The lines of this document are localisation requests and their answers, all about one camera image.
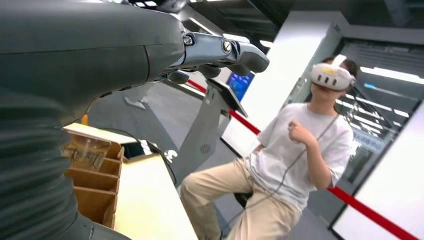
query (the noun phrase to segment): neck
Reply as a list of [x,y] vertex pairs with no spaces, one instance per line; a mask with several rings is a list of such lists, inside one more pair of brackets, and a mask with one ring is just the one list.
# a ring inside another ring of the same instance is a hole
[[334,101],[317,101],[312,97],[307,108],[316,114],[336,116],[337,112],[334,110],[334,104]]

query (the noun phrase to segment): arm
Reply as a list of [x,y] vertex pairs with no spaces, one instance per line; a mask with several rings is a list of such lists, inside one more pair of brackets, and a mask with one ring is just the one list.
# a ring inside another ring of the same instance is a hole
[[352,140],[352,131],[346,131],[323,153],[317,141],[305,144],[308,176],[317,189],[336,185],[349,162]]
[[326,189],[332,182],[329,167],[321,155],[318,142],[306,145],[307,173],[317,189]]
[[346,130],[322,153],[317,139],[298,122],[291,121],[289,137],[306,146],[307,173],[317,189],[334,187],[349,161],[354,134]]

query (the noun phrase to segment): white t-shirt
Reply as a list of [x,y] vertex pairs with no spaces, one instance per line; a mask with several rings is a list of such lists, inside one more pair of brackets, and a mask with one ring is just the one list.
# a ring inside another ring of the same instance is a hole
[[[305,103],[293,103],[284,107],[266,129],[258,136],[265,146],[259,153],[252,153],[246,160],[247,169],[256,183],[273,193],[279,187],[288,166],[306,148],[304,144],[289,138],[288,126],[292,120],[318,138],[334,116],[310,111]],[[331,185],[335,186],[349,161],[354,134],[349,124],[339,116],[319,139],[322,158],[331,172]],[[308,203],[309,193],[317,188],[308,176],[306,152],[287,172],[284,185],[275,193],[302,211]]]

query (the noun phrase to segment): ceiling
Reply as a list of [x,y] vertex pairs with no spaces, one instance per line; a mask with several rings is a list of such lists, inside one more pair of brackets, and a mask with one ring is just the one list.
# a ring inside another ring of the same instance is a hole
[[[246,37],[258,46],[259,40],[274,40],[291,10],[340,11],[353,25],[397,27],[388,9],[398,10],[400,1],[403,0],[192,0],[189,5],[224,32]],[[397,25],[424,28],[424,1],[407,0],[404,7],[411,19],[395,17]]]

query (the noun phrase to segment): blue screen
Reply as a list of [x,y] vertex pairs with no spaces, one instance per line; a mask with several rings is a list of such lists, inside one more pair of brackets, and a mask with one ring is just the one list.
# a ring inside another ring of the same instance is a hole
[[233,72],[229,76],[226,84],[234,92],[237,99],[241,101],[254,77],[255,75],[251,72],[246,76],[238,75]]

